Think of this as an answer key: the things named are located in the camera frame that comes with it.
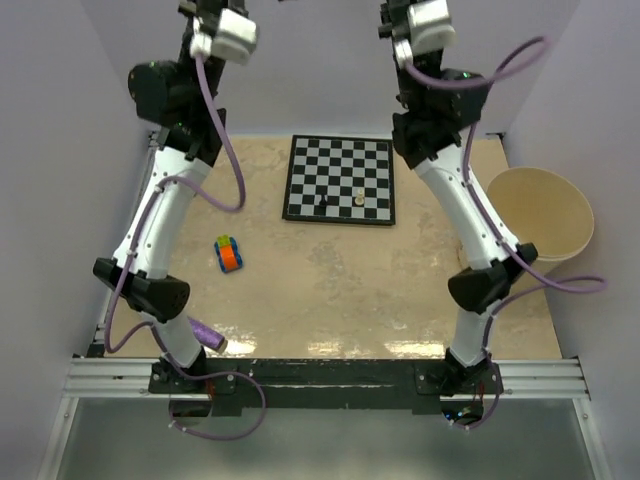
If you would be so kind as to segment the black white chessboard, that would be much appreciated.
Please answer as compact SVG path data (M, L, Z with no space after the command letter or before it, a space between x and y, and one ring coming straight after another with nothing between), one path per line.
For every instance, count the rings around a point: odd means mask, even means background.
M354 203L358 189L365 203ZM328 207L319 202L328 198ZM394 149L389 139L295 135L282 218L391 227L396 223Z

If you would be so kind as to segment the beige round trash bin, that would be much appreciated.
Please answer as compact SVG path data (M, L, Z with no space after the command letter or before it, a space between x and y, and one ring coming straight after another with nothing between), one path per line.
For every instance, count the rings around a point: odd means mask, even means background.
M499 219L522 243L533 244L537 272L548 275L580 254L595 228L585 195L569 180L541 168L514 167L489 173L474 170Z

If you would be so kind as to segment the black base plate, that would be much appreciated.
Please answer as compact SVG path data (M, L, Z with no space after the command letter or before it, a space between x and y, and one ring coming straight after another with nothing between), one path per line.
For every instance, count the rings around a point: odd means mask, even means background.
M189 377L153 363L148 390L180 416L238 417L247 409L408 410L479 419L483 400L504 391L496 365L468 370L444 359L199 360Z

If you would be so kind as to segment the purple glitter microphone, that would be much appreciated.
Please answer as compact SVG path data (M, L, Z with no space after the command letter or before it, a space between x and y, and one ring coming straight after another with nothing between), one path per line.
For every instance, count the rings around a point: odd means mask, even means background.
M223 334L192 317L189 318L189 323L196 339L204 347L217 353L223 353L226 350L228 342Z

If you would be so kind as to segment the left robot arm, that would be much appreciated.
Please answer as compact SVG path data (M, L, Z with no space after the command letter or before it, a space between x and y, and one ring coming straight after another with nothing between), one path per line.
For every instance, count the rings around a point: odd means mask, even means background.
M254 53L259 29L242 1L182 1L186 20L175 60L139 63L127 85L137 116L158 126L152 170L131 225L114 253L96 259L93 274L111 291L105 314L110 328L124 299L156 337L161 351L182 368L204 356L186 312L190 286L169 273L169 262L187 210L220 154L226 152L239 199L212 205L239 211L246 187L225 130L226 112L214 97L224 67L244 65Z

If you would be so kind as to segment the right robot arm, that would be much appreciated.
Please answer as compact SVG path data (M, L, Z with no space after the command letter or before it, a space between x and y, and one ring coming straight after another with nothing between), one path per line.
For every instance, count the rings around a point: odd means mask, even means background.
M378 35L390 40L403 112L392 117L392 143L431 190L467 255L447 282L458 306L454 339L428 385L442 395L471 390L491 369L489 338L495 310L509 296L536 247L503 223L470 166L472 139L462 133L481 118L492 80L444 69L455 30L444 1L385 1Z

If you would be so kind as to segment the aluminium rail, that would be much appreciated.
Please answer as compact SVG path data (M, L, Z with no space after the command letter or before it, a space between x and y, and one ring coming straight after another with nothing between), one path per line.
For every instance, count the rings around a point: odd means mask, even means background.
M128 340L140 329L148 327L149 321L143 320L136 324L121 340L116 343L111 337L114 316L116 313L118 300L125 292L125 285L129 275L136 276L137 271L131 272L131 265L134 263L136 255L140 249L140 237L145 228L147 219L154 208L157 198L161 195L163 186L159 185L160 180L153 180L155 168L156 152L161 149L164 132L162 129L152 130L148 134L148 152L147 152L147 171L144 176L143 185L140 189L139 198L136 204L136 211L132 217L131 225L123 238L122 242L115 250L113 257L107 262L105 258L98 258L94 267L100 262L108 263L110 270L107 277L100 280L107 285L110 290L110 296L107 300L104 319L101 322L103 326L103 345L104 351L108 354L115 354L120 351Z
M63 386L70 398L145 398L151 358L77 358ZM577 360L500 360L509 399L585 399L588 387Z

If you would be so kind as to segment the aluminium left rail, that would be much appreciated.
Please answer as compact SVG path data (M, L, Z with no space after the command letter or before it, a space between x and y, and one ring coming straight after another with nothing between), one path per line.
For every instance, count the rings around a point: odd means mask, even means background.
M104 319L101 322L103 326L103 345L104 351L108 354L115 354L120 351L128 340L140 329L148 327L149 321L143 320L136 324L121 340L116 343L111 337L114 316L116 313L118 300L125 292L125 285L129 275L136 276L137 271L131 272L131 265L134 263L136 255L140 249L140 237L145 228L147 219L154 208L157 198L161 195L163 186L159 185L160 180L153 180L155 168L156 152L161 149L164 132L162 129L152 130L148 134L148 152L147 152L147 171L144 176L143 185L140 189L139 198L136 204L136 211L132 217L131 225L123 238L122 242L115 250L113 257L107 262L105 258L98 258L94 267L100 262L108 263L110 270L107 277L100 280L107 285L110 290L110 296L107 300Z

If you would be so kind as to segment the white chess piece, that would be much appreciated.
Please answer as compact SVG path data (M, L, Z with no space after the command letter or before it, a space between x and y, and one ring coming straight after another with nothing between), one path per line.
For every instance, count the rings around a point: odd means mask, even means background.
M358 189L356 196L354 198L354 203L357 206L362 206L365 203L365 190L364 189Z

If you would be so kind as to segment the aluminium front rail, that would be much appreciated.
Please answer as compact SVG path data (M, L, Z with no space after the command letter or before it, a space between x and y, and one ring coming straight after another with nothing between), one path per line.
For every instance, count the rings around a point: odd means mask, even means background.
M63 386L70 398L145 398L151 358L77 358ZM588 387L577 360L500 360L509 399L585 399Z

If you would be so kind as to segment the colourful toy block car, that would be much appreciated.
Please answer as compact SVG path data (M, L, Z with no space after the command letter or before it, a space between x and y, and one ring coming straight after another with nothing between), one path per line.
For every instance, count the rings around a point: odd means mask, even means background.
M223 273L228 274L244 266L244 261L234 237L228 235L219 236L214 244L214 250Z

